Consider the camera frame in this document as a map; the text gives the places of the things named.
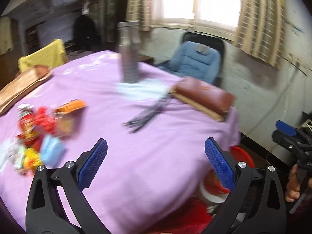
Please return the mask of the person's right hand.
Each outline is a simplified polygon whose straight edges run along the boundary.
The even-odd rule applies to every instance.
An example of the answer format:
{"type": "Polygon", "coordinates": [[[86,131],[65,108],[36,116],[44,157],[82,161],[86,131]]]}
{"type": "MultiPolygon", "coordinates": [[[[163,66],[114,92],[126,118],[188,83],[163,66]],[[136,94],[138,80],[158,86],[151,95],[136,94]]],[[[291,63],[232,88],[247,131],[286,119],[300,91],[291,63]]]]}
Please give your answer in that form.
{"type": "Polygon", "coordinates": [[[286,186],[285,200],[287,202],[294,202],[300,197],[300,184],[297,180],[297,171],[298,164],[295,164],[290,171],[289,182],[286,186]]]}

